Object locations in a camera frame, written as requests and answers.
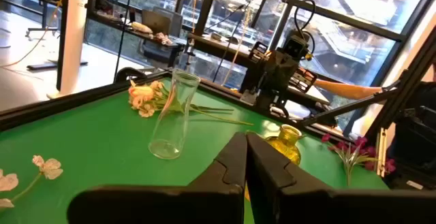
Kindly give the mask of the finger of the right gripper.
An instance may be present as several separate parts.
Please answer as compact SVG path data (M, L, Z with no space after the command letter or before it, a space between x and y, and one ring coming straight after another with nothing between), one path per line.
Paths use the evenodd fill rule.
M267 88L270 90L276 90L276 72L277 64L275 62L270 63L267 68Z
M288 76L287 76L287 64L281 63L277 68L277 88L283 90L287 87Z

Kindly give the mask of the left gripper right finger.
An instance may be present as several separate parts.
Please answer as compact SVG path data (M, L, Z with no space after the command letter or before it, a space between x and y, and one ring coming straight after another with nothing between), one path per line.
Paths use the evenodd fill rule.
M434 191L333 189L256 133L246 136L256 224L436 224Z

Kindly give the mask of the yellow glass vase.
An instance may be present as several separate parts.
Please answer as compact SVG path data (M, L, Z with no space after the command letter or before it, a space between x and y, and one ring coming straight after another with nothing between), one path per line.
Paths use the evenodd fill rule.
M300 165L301 154L296 143L301 137L302 134L297 128L283 124L280 126L279 135L269 136L266 141L293 164Z

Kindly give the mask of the purple orchid spray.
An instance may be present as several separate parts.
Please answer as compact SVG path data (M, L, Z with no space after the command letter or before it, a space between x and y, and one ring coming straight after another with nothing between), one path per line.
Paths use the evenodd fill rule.
M373 171L376 167L376 162L375 161L366 161L364 163L364 168L366 170L370 170ZM391 173L393 173L396 170L396 165L395 165L395 161L394 159L388 159L385 163L385 165L383 166L384 170L385 170L385 175L389 175Z
M358 137L352 143L340 141L333 144L330 142L330 134L327 133L322 136L322 142L327 144L328 149L338 154L342 160L348 187L351 186L352 172L355 166L361 165L367 170L374 170L375 164L378 162L375 158L375 150L366 147L366 138Z

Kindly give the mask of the white blossom spray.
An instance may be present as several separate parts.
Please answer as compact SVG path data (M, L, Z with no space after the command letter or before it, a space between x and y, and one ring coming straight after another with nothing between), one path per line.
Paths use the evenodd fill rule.
M166 88L165 84L160 81L152 81L149 84L139 84L130 80L130 87L128 88L129 99L128 102L132 110L137 110L141 117L152 117L156 112L162 112L166 107L166 104L172 98L170 91ZM225 108L212 108L207 106L198 106L196 104L190 104L188 110L190 112L197 112L212 118L216 118L219 121L225 121L227 123L234 123L240 125L252 125L252 123L238 121L231 118L224 118L216 116L214 113L232 113L233 109Z
M45 160L41 155L33 155L32 164L38 168L36 177L12 199L0 198L0 210L14 208L14 203L32 190L42 177L46 180L55 180L63 173L61 162L54 158ZM0 169L0 192L13 191L19 185L19 182L17 173L4 174L3 170Z

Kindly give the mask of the pink tulip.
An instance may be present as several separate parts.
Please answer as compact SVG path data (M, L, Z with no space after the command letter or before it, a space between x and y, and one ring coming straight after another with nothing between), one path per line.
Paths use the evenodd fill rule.
M186 113L187 102L179 101L162 82L139 85L131 82L128 89L128 102L131 109L137 110L140 116L150 117L155 112L174 111Z

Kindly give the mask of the person's forearm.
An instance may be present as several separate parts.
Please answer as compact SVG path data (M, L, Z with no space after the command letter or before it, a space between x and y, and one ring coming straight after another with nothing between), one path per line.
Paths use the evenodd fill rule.
M335 95L353 100L363 99L382 92L382 87L358 86L353 84L329 82L320 79L317 79L314 85L334 93Z

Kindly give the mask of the clear glass vase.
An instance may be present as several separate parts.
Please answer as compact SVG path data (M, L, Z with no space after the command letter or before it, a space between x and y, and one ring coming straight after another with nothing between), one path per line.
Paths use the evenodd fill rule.
M187 135L191 100L200 78L175 69L165 105L159 113L149 150L161 159L180 156Z

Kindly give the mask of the green table mat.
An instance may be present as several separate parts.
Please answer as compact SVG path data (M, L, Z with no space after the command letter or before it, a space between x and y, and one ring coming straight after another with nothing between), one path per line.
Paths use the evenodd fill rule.
M37 175L33 155L61 162L62 175L42 177L14 208L0 210L0 224L66 224L67 207L85 189L100 185L186 185L200 175L237 132L263 137L280 124L261 114L198 91L194 103L233 109L240 125L191 113L184 149L174 160L158 159L148 145L156 118L142 118L128 103L128 94L81 105L32 123L0 132L0 169L17 173L19 185L0 198L12 199Z

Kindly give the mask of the black tripod stand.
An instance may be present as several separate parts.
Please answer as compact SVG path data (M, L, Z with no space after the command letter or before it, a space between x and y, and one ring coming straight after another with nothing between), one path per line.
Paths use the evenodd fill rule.
M117 72L119 70L119 63L120 63L121 52L122 52L122 47L123 47L123 38L124 38L125 31L126 31L127 13L129 12L129 9L130 9L130 1L131 0L127 0L127 5L124 7L125 8L125 14L124 14L124 21L123 21L122 29L121 29L121 40L120 40L120 43L119 43L119 50L118 50L117 59L116 59L116 65L115 65L115 69L114 69L114 76L113 76L113 81L114 82L116 80L116 74L117 74Z

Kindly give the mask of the black cluttered desk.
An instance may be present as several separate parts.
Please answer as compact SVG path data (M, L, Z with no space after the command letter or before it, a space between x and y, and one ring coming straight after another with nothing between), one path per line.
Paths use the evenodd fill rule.
M86 40L92 44L118 52L125 6L119 5L118 2L113 0L95 0L94 7L87 12ZM138 53L138 45L141 39L153 40L151 28L142 24L142 10L130 7L127 13L121 56L136 63L152 66Z

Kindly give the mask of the white pillar with round base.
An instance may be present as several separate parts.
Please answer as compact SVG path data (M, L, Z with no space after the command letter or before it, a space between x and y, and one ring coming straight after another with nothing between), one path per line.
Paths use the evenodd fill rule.
M49 99L70 95L76 89L87 21L88 0L62 0L62 3L57 90L47 94Z

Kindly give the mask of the black window frame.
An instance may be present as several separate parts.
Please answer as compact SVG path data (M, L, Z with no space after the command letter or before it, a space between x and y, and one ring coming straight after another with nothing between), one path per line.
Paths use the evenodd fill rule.
M331 82L380 86L432 0L178 0L188 33L228 42L222 57L196 50L187 38L180 66L218 84L240 88L247 68L241 46L283 47L291 30L309 36L305 69ZM238 46L232 62L224 59Z

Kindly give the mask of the black frame clamp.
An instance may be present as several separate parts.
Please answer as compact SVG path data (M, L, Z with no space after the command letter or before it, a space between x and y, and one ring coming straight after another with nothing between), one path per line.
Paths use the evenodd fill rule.
M146 78L146 74L133 67L124 67L115 74L114 83L126 81L128 78Z

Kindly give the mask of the black aluminium table frame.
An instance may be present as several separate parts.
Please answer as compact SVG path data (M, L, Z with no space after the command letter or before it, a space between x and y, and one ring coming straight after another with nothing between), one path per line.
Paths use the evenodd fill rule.
M171 69L166 69L136 80L143 83L153 78L167 77L171 73ZM374 121L375 125L386 120L395 122L398 126L389 152L390 156L399 160L400 172L397 176L408 176L420 181L429 189L436 189L436 82L414 83L410 85L410 91L406 91L405 81L409 77L408 72L404 71L391 87L383 88L382 92L332 110L318 109L315 114L303 118L299 124L305 127L316 123L330 125L334 117L346 112L377 102L384 103L385 108L389 110L397 101L400 106L392 115L380 112ZM107 97L110 92L126 85L127 81L112 83L39 104L6 110L0 113L0 131Z

